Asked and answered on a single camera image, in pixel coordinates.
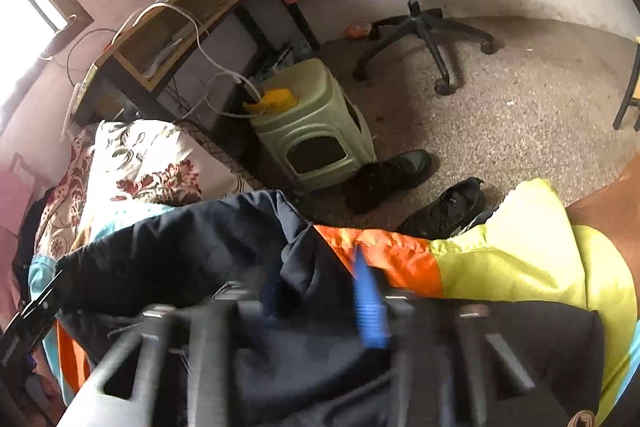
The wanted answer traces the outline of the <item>dark navy padded jacket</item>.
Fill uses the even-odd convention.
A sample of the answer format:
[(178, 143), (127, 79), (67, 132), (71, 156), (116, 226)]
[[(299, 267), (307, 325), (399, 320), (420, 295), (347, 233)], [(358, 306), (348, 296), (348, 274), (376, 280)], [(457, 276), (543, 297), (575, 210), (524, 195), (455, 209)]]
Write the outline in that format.
[[(354, 260), (329, 243), (277, 192), (178, 208), (119, 230), (60, 262), (70, 289), (58, 316), (96, 367), (145, 309), (195, 307), (235, 283), (262, 305), (234, 352), (243, 426), (390, 425), (393, 351), (363, 346)], [(570, 415), (597, 412), (603, 329), (597, 314), (564, 303), (484, 303), (526, 366)]]

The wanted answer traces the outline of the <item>striped colourful bed blanket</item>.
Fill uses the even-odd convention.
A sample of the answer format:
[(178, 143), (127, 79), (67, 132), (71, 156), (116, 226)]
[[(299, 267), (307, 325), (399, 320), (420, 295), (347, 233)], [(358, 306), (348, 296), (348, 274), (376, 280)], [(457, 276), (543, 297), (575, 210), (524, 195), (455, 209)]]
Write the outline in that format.
[[(285, 198), (278, 191), (256, 192), (277, 192)], [(639, 364), (634, 280), (623, 256), (604, 234), (570, 222), (547, 181), (518, 184), (484, 223), (436, 241), (384, 230), (314, 225), (285, 200), (321, 234), (338, 259), (352, 261), (360, 249), (364, 259), (394, 283), (422, 289), (435, 277), (439, 296), (445, 299), (540, 300), (597, 314), (604, 336), (599, 408), (570, 415), (566, 425), (579, 421), (597, 426), (618, 410)], [(183, 207), (125, 202), (100, 214), (99, 236), (86, 246)], [(32, 297), (40, 296), (61, 271), (61, 260), (73, 253), (58, 260), (32, 258), (28, 272)]]

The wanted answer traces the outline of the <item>black shoe right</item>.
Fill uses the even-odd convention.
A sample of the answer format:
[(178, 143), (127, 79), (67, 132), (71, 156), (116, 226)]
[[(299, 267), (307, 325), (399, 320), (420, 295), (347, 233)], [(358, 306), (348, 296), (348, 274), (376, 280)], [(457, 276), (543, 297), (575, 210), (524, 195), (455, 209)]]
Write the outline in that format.
[(449, 239), (478, 217), (486, 206), (480, 178), (465, 179), (443, 191), (433, 202), (416, 210), (397, 228), (418, 239)]

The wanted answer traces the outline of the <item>black shoe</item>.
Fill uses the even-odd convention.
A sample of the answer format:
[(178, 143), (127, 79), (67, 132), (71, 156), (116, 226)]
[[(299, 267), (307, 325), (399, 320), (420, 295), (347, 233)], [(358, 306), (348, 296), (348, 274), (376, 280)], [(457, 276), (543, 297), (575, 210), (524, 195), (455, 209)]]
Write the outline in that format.
[(408, 150), (384, 161), (369, 162), (343, 185), (346, 207), (364, 215), (397, 193), (424, 183), (433, 172), (433, 157), (426, 150)]
[(416, 210), (397, 228), (418, 239), (449, 239), (478, 217), (486, 206), (480, 178), (465, 179), (443, 191), (433, 202)]

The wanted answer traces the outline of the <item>black shoe left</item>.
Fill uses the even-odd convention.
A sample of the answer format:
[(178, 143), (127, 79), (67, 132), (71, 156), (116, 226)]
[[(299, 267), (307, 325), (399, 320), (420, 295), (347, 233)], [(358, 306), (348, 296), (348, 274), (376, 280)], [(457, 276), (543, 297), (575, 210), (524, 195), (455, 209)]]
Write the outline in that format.
[(364, 215), (397, 193), (424, 183), (433, 172), (433, 157), (426, 150), (408, 150), (384, 161), (369, 162), (343, 185), (346, 207)]

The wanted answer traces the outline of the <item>green plastic stool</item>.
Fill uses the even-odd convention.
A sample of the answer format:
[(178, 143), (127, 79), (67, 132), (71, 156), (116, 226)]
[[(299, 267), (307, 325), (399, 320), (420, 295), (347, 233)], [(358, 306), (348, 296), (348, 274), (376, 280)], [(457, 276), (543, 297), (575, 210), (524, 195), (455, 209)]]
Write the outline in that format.
[(276, 89), (290, 91), (296, 105), (282, 113), (256, 116), (252, 126), (300, 191), (340, 184), (376, 161), (367, 121), (318, 58), (283, 69), (264, 82), (266, 92)]

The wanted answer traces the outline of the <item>yellow item on stool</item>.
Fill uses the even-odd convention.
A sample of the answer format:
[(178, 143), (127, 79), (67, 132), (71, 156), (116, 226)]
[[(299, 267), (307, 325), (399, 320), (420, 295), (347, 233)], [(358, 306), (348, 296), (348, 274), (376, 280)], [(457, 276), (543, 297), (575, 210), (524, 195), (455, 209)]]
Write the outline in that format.
[(297, 105), (297, 98), (288, 88), (267, 89), (264, 96), (254, 103), (244, 103), (250, 115), (262, 116), (281, 114)]

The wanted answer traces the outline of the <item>wooden desk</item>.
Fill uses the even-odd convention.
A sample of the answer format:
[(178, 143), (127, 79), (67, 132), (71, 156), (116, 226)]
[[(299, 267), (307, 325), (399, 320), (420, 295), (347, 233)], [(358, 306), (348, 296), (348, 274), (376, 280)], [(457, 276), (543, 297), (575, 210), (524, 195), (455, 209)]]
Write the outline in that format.
[(68, 119), (85, 126), (100, 119), (174, 118), (157, 98), (184, 62), (228, 16), (257, 46), (244, 72), (259, 72), (276, 48), (243, 5), (245, 0), (168, 0), (134, 14), (79, 83)]

